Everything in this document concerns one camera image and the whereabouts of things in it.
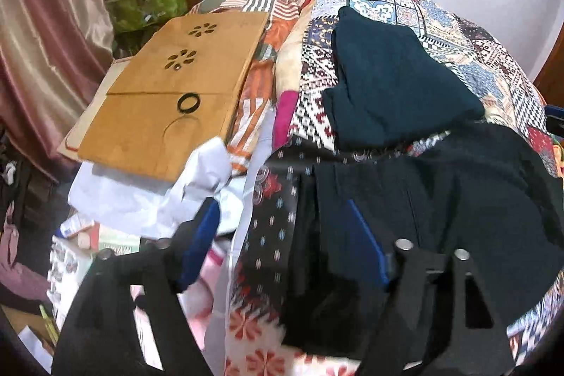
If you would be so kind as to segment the wooden lap desk board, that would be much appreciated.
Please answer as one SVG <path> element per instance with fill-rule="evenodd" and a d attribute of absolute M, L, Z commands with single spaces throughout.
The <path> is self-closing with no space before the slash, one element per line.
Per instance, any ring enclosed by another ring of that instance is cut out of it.
<path fill-rule="evenodd" d="M 169 20 L 108 89 L 78 157 L 175 181 L 197 147 L 227 141 L 267 20 L 244 11 Z"/>

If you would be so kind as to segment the white cloth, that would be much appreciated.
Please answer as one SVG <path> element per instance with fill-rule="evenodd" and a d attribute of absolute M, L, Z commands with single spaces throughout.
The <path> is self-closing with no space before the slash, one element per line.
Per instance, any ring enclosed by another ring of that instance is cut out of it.
<path fill-rule="evenodd" d="M 224 142 L 214 137 L 190 154 L 173 183 L 85 161 L 71 185 L 68 203 L 101 225 L 157 240 L 171 237 L 211 197 L 220 205 L 216 234 L 223 236 L 239 225 L 245 183 L 244 177 L 231 175 Z"/>

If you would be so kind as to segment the orange striped patterned blanket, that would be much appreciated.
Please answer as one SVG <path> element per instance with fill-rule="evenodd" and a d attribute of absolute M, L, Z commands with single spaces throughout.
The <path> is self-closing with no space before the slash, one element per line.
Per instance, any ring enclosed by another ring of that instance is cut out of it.
<path fill-rule="evenodd" d="M 266 112 L 274 106 L 274 64 L 304 8 L 312 0 L 203 0 L 190 14 L 264 12 L 268 19 L 251 58 L 226 147 L 231 175 L 247 173 Z"/>

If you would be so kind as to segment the wooden door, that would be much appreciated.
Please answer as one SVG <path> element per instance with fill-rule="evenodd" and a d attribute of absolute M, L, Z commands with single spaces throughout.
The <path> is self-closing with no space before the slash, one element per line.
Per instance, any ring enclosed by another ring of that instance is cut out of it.
<path fill-rule="evenodd" d="M 547 104 L 563 107 L 564 103 L 564 37 L 559 32 L 552 51 L 533 82 Z"/>

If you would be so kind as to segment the folded dark teal garment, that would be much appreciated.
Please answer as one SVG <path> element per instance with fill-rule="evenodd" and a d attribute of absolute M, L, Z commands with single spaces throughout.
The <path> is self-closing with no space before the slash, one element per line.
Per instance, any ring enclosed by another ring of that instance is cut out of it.
<path fill-rule="evenodd" d="M 433 59 L 409 27 L 338 11 L 337 85 L 322 103 L 340 151 L 388 148 L 478 120 L 479 98 Z"/>

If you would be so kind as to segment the pink striped curtain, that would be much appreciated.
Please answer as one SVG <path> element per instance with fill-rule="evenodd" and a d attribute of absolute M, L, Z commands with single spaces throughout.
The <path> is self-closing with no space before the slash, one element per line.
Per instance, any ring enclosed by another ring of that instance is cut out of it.
<path fill-rule="evenodd" d="M 1 125 L 52 180 L 75 168 L 57 148 L 105 77 L 112 42 L 103 0 L 1 0 Z"/>

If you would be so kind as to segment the black pants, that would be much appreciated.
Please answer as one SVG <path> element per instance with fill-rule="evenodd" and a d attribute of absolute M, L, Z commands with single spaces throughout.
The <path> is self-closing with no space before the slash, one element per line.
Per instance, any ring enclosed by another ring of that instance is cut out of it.
<path fill-rule="evenodd" d="M 400 275 L 396 240 L 470 253 L 506 326 L 563 265 L 562 182 L 500 125 L 467 124 L 416 156 L 323 162 L 297 191 L 280 321 L 309 354 L 362 356 Z"/>

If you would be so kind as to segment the patchwork patterned bedspread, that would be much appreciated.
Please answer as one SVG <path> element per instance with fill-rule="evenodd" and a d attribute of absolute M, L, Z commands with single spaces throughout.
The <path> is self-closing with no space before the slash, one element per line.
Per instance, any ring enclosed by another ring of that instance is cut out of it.
<path fill-rule="evenodd" d="M 228 295 L 227 375 L 535 375 L 563 332 L 563 155 L 487 31 L 315 0 Z"/>

